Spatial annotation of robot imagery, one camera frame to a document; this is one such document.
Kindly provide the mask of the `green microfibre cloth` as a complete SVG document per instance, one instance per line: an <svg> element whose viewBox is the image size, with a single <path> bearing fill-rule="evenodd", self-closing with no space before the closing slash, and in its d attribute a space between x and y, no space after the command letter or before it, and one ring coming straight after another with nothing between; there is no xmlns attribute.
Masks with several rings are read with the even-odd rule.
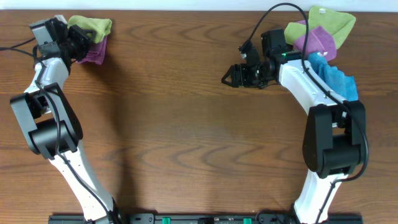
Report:
<svg viewBox="0 0 398 224"><path fill-rule="evenodd" d="M71 16L68 20L68 27L77 25L83 30L92 30L95 32L94 37L91 35L93 42L98 44L111 33L111 19L97 19L83 16Z"/></svg>

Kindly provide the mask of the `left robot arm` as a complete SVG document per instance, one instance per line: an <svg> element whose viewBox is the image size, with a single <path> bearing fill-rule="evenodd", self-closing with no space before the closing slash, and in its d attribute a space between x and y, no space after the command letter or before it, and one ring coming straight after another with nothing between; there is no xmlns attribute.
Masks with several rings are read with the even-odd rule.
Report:
<svg viewBox="0 0 398 224"><path fill-rule="evenodd" d="M125 223L86 158L81 124L63 93L72 63L86 57L94 32L68 25L61 15L29 27L37 41L29 53L35 75L10 100L27 145L63 175L83 210L82 223Z"/></svg>

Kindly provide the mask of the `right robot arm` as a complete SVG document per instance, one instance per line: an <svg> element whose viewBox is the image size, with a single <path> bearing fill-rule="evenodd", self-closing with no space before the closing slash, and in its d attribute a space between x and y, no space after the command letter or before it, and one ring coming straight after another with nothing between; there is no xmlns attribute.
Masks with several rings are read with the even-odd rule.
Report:
<svg viewBox="0 0 398 224"><path fill-rule="evenodd" d="M233 88L265 88L270 81L293 94L307 114L302 153L307 176L285 223L362 223L361 215L330 215L328 209L343 182L366 162L368 146L364 105L333 91L300 51L291 51L282 29L261 35L261 59L251 40L239 53L245 63L230 66L221 81Z"/></svg>

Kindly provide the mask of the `blue cloth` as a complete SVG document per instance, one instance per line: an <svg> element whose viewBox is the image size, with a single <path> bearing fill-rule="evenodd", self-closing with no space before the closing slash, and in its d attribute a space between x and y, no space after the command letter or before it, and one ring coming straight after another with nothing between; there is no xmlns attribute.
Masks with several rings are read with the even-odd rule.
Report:
<svg viewBox="0 0 398 224"><path fill-rule="evenodd" d="M320 52L311 53L308 56L315 73L337 94L348 101L359 100L358 90L354 76L346 76L337 67L332 67Z"/></svg>

